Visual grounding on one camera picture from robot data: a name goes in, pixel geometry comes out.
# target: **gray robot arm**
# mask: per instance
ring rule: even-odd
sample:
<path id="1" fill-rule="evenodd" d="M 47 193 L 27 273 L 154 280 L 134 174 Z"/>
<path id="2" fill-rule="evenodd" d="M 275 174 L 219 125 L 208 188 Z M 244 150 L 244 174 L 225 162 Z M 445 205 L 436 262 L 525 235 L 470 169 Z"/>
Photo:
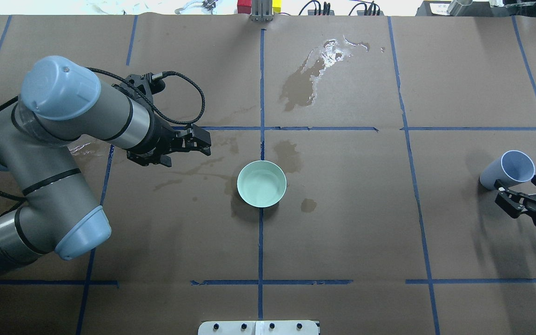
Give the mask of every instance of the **gray robot arm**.
<path id="1" fill-rule="evenodd" d="M 110 237 L 102 206 L 67 148 L 79 136 L 123 148 L 143 166 L 170 166 L 174 151 L 210 155 L 204 129 L 173 129 L 152 105 L 136 102 L 151 101 L 154 91 L 140 78 L 138 88 L 111 87 L 60 56 L 38 61 L 26 75 L 20 101 L 0 112 L 0 170 L 12 173 L 28 203 L 0 216 L 0 275 L 51 251 L 73 259 Z"/>

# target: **yellow object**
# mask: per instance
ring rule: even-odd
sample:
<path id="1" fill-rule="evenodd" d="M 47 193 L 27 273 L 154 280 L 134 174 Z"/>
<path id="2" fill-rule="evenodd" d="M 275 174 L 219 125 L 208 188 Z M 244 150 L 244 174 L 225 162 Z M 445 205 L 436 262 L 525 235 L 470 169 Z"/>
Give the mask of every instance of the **yellow object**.
<path id="1" fill-rule="evenodd" d="M 274 13 L 280 13 L 282 6 L 282 0 L 272 0 L 272 9 Z"/>

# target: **cup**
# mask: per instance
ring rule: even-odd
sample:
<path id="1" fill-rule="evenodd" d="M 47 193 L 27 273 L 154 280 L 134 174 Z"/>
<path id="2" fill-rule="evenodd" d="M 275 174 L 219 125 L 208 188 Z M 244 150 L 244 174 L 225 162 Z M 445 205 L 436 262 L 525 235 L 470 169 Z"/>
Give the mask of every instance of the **cup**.
<path id="1" fill-rule="evenodd" d="M 246 203 L 266 208 L 285 195 L 287 178 L 282 169 L 271 161 L 252 161 L 239 173 L 237 190 Z"/>
<path id="2" fill-rule="evenodd" d="M 479 182 L 486 189 L 496 189 L 494 183 L 501 180 L 506 187 L 528 182 L 535 175 L 535 164 L 527 154 L 518 151 L 506 151 L 491 162 L 479 176 Z"/>

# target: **mint green bowl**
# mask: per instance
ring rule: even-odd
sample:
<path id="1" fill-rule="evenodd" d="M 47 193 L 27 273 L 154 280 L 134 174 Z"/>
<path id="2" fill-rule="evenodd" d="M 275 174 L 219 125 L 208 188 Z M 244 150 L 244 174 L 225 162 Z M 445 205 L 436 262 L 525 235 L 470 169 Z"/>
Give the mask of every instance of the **mint green bowl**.
<path id="1" fill-rule="evenodd" d="M 270 207 L 285 195 L 287 178 L 281 168 L 271 161 L 252 161 L 239 173 L 237 190 L 251 206 Z"/>

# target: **red object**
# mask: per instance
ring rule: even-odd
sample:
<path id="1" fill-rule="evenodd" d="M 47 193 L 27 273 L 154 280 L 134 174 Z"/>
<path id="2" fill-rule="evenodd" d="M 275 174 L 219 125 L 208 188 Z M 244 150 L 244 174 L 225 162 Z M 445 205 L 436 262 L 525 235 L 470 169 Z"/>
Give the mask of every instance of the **red object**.
<path id="1" fill-rule="evenodd" d="M 238 0 L 237 13 L 251 13 L 251 0 Z"/>

